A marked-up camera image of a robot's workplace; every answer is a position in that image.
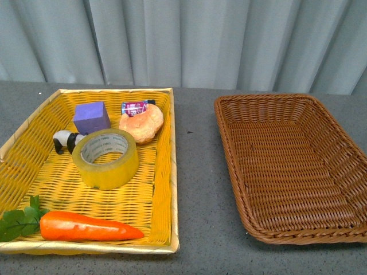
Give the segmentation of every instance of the gray countertop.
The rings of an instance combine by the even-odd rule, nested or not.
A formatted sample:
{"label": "gray countertop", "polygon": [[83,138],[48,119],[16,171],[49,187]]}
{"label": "gray countertop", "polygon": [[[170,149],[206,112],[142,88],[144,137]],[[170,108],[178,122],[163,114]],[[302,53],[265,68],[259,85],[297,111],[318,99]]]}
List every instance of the gray countertop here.
{"label": "gray countertop", "polygon": [[[0,81],[0,146],[53,92],[117,86]],[[0,254],[3,274],[367,274],[367,245],[269,245],[237,212],[213,103],[249,93],[174,88],[180,250],[171,255]],[[367,152],[367,97],[315,95]]]}

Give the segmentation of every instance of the black and white toy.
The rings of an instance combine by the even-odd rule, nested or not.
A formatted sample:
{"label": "black and white toy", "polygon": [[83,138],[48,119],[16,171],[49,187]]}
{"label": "black and white toy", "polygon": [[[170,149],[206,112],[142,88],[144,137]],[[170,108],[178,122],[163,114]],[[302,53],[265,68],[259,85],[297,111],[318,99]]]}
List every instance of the black and white toy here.
{"label": "black and white toy", "polygon": [[64,153],[63,147],[68,147],[68,151],[71,154],[75,148],[75,145],[82,140],[85,136],[79,133],[72,133],[67,130],[61,130],[53,135],[53,144],[55,145],[55,151],[61,155]]}

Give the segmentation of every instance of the gray curtain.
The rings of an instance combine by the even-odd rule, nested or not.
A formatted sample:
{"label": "gray curtain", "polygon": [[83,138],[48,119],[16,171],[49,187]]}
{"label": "gray curtain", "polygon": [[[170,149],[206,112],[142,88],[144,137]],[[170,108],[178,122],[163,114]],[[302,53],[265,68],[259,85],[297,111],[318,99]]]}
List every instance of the gray curtain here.
{"label": "gray curtain", "polygon": [[0,80],[367,95],[366,0],[0,0]]}

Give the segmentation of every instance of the bread roll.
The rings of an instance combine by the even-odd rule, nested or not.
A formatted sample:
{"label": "bread roll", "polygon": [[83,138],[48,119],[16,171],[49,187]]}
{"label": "bread roll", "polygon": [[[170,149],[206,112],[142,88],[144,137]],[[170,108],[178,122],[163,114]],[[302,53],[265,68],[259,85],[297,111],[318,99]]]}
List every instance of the bread roll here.
{"label": "bread roll", "polygon": [[163,125],[163,113],[154,104],[147,104],[147,110],[133,117],[126,113],[121,116],[119,128],[130,133],[135,142],[144,144],[154,139],[155,134]]}

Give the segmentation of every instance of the clear tape roll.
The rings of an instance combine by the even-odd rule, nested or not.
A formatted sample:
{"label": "clear tape roll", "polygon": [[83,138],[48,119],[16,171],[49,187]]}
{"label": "clear tape roll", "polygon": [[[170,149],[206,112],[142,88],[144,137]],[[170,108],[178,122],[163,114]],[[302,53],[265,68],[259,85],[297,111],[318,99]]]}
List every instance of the clear tape roll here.
{"label": "clear tape roll", "polygon": [[[109,163],[93,163],[110,152],[120,152],[122,156]],[[128,183],[139,167],[133,136],[119,129],[104,129],[87,135],[74,148],[72,158],[84,183],[101,190]]]}

